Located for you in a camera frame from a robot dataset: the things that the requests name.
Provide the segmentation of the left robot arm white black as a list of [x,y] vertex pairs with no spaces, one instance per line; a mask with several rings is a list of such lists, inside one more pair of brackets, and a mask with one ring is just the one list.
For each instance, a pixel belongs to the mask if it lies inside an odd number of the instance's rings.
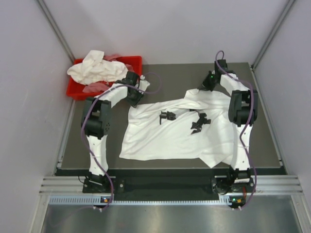
[[144,76],[127,72],[103,93],[85,100],[81,138],[90,154],[89,172],[84,180],[83,193],[107,193],[112,180],[108,176],[106,141],[111,128],[112,108],[121,100],[137,106],[150,83]]

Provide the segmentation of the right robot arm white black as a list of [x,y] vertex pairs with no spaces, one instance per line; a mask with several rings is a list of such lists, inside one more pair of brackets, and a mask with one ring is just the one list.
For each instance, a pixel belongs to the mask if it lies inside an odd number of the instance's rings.
[[258,116],[258,92],[248,81],[239,80],[236,74],[228,69],[225,59],[214,62],[214,71],[209,71],[202,82],[204,90],[213,91],[221,85],[230,94],[228,119],[233,126],[233,157],[225,179],[217,179],[215,189],[227,193],[238,192],[250,186],[251,165],[249,143],[252,127]]

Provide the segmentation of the white t shirt with print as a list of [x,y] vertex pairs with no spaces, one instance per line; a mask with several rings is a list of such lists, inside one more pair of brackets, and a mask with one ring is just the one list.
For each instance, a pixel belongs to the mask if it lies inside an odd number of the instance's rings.
[[222,92],[191,89],[182,99],[131,107],[120,158],[199,158],[209,167],[230,164],[234,132],[229,103]]

